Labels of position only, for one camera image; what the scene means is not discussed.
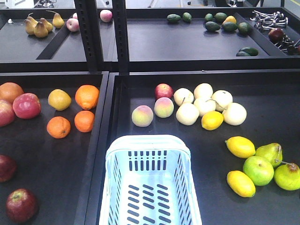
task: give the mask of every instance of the green apple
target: green apple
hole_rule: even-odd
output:
[[[274,176],[272,164],[261,156],[251,156],[247,158],[243,165],[243,172],[257,186],[269,184]]]

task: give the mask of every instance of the pink apple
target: pink apple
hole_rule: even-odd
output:
[[[105,23],[109,23],[112,20],[112,17],[113,17],[113,14],[110,10],[103,9],[100,12],[100,19]]]
[[[9,156],[0,155],[0,183],[10,180],[16,171],[16,161]]]
[[[0,127],[4,127],[15,120],[13,105],[6,101],[0,100]]]
[[[67,28],[71,32],[79,31],[79,22],[77,19],[70,18],[67,20]]]
[[[13,102],[13,110],[21,119],[31,119],[41,113],[41,103],[33,93],[19,95]]]
[[[38,212],[38,200],[25,188],[13,191],[6,201],[6,214],[15,223],[24,223]]]
[[[171,98],[173,96],[173,89],[166,83],[160,83],[158,86],[156,86],[154,93],[156,100],[161,97]]]
[[[74,14],[73,14],[73,16],[72,16],[72,18],[74,18],[74,19],[78,19],[78,17],[77,17],[77,13],[74,13]]]

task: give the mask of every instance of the green pear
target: green pear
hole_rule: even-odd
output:
[[[284,190],[294,191],[300,189],[299,167],[295,163],[279,166],[274,172],[274,181]]]
[[[273,167],[276,167],[282,161],[282,148],[278,143],[267,144],[259,147],[255,155],[266,158]]]

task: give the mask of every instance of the peach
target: peach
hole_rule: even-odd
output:
[[[174,104],[168,97],[159,98],[154,105],[154,113],[160,118],[167,118],[172,115]]]
[[[153,120],[153,111],[147,105],[140,105],[132,111],[131,119],[136,126],[147,127]]]

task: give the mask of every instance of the black tray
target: black tray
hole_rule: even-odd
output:
[[[200,83],[210,83],[216,90],[232,93],[233,101],[247,110],[247,118],[239,126],[223,123],[214,131],[195,124],[180,124],[174,113],[166,119],[154,117],[148,127],[137,127],[131,121],[132,111],[139,105],[153,109],[154,88],[168,83],[174,91],[191,91]],[[249,138],[256,147],[277,142],[283,147],[283,158],[300,165],[299,70],[211,71],[110,73],[105,98],[86,225],[98,224],[103,188],[105,150],[123,135],[171,134],[181,138],[191,150],[192,173],[204,225],[240,224],[297,224],[300,221],[299,190],[285,191],[272,180],[264,187],[256,187],[253,198],[242,198],[226,182],[232,170],[242,170],[244,159],[235,157],[226,147],[225,140],[232,136]]]
[[[0,184],[0,224],[12,225],[5,213],[7,196],[18,188],[28,188],[38,198],[40,210],[27,225],[71,225],[74,222],[84,167],[93,163],[87,157],[97,147],[108,73],[91,75],[77,73],[1,74],[0,83],[16,82],[25,92],[35,93],[42,112],[31,120],[16,119],[0,127],[0,153],[14,158],[18,164],[16,176]],[[74,125],[74,116],[81,108],[74,96],[78,87],[92,84],[100,89],[92,132],[81,133]],[[72,98],[71,106],[55,111],[48,105],[49,93],[56,88],[65,90]],[[48,121],[63,116],[71,122],[71,132],[63,139],[54,139],[46,131]]]

